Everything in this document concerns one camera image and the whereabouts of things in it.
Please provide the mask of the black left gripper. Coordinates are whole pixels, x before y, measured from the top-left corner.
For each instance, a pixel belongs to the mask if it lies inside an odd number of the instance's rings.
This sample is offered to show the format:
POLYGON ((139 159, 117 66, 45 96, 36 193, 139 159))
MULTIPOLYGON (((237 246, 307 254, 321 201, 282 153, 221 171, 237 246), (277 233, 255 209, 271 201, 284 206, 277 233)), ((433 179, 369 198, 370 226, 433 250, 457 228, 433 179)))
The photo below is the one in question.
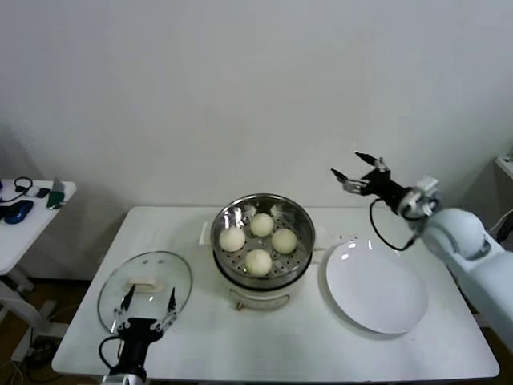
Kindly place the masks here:
POLYGON ((135 285, 131 285, 129 291, 123 296, 121 304, 114 309, 115 319, 111 328, 112 331, 123 328, 119 332, 119 336, 123 340, 123 349, 119 358, 119 367, 122 371, 143 369, 149 346, 162 338, 162 331, 167 331, 178 315, 176 288, 173 286, 168 299, 160 304, 157 320, 154 318, 129 318, 129 326, 124 328, 134 293, 135 285))

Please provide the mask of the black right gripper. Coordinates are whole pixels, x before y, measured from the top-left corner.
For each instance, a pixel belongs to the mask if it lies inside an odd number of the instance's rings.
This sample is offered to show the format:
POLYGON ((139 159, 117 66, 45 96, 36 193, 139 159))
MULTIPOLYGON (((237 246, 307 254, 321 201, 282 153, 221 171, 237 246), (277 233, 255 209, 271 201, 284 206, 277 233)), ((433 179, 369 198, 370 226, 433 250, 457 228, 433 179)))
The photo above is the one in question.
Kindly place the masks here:
POLYGON ((355 155, 366 164, 373 167, 373 171, 362 177, 361 180, 350 179, 342 172, 331 168, 330 171, 335 176, 338 183, 348 193, 360 193, 363 196, 375 195, 381 198, 392 209, 398 211, 402 199, 410 191, 393 181, 390 177, 391 172, 385 164, 382 157, 375 157, 364 152, 355 152, 355 155))

